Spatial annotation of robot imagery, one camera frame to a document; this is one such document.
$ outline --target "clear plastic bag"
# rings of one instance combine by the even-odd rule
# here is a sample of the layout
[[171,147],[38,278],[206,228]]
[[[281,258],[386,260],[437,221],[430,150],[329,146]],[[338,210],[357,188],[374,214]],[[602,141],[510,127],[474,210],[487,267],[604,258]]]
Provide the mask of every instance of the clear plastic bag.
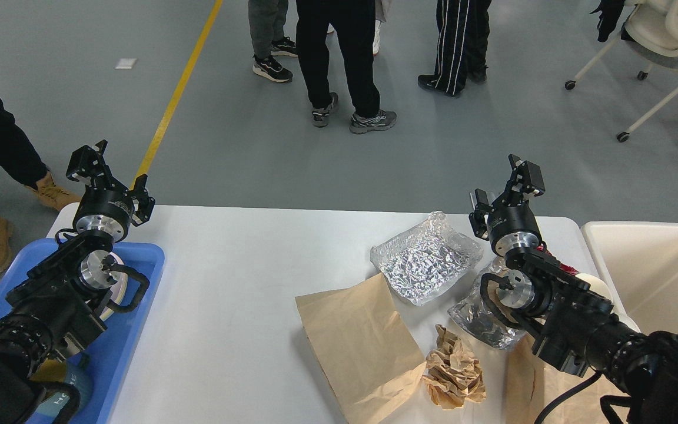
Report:
[[421,306],[449,290],[483,257],[483,249],[449,225],[443,212],[371,249],[371,262],[394,292]]
[[488,346],[503,350],[514,349],[525,331],[506,327],[493,316],[483,302],[480,285],[482,276],[487,272],[503,276],[508,270],[504,258],[496,257],[478,273],[469,294],[449,308],[449,316],[463,330]]

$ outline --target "white plastic bin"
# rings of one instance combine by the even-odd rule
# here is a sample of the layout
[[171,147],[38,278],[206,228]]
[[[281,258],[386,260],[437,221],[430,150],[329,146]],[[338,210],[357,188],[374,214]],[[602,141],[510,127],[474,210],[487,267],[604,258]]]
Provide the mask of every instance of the white plastic bin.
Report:
[[594,222],[582,234],[605,281],[643,333],[678,333],[678,224]]

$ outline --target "white chair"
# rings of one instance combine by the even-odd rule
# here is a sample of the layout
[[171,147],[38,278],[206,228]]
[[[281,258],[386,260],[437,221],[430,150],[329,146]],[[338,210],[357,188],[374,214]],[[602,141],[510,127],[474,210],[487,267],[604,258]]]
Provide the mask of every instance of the white chair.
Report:
[[[627,0],[627,5],[635,5],[635,9],[624,23],[624,29],[637,41],[630,41],[629,46],[649,62],[647,69],[638,73],[637,79],[645,80],[654,65],[669,69],[678,75],[678,0]],[[564,88],[567,90],[575,88],[577,82],[619,42],[621,37],[620,31],[573,79],[564,83]],[[678,87],[651,110],[648,110],[632,126],[616,134],[616,140],[620,143],[627,141],[632,131],[647,121],[659,108],[664,107],[676,94],[678,94]]]

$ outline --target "black sneaker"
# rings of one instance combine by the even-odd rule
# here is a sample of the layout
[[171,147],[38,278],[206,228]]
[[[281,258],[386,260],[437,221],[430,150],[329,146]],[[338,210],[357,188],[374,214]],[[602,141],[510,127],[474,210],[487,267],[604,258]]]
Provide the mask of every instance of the black sneaker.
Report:
[[290,40],[290,37],[271,41],[271,54],[273,56],[297,57],[297,45]]
[[313,125],[318,128],[323,128],[328,125],[328,116],[331,114],[337,104],[339,104],[338,94],[331,91],[331,103],[325,108],[313,108]]
[[277,62],[273,56],[269,56],[266,59],[258,59],[258,57],[253,56],[255,59],[255,64],[252,66],[252,71],[256,75],[260,75],[263,78],[268,78],[273,82],[290,82],[291,81],[291,72],[285,67],[282,67],[282,64]]
[[444,94],[444,96],[449,97],[459,97],[461,91],[457,93],[449,94],[446,91],[436,88],[436,83],[438,83],[438,75],[418,75],[417,76],[417,85],[424,90],[434,91],[439,94]]
[[350,121],[350,131],[353,134],[365,134],[370,131],[386,131],[396,124],[396,113],[378,110],[378,115],[363,118],[353,113]]
[[476,71],[468,71],[467,78],[473,83],[485,84],[485,81],[488,81],[488,77],[485,75],[485,70],[487,69],[488,67],[482,67]]

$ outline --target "crumpled brown paper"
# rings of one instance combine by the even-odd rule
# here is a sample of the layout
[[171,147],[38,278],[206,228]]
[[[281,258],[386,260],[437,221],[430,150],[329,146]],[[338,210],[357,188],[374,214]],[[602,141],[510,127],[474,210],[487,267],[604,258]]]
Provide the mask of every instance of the crumpled brown paper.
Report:
[[485,383],[480,361],[463,341],[440,324],[436,325],[438,349],[428,354],[428,375],[423,383],[433,403],[445,410],[485,400]]
[[425,359],[383,274],[294,300],[347,422],[375,424],[416,391]]

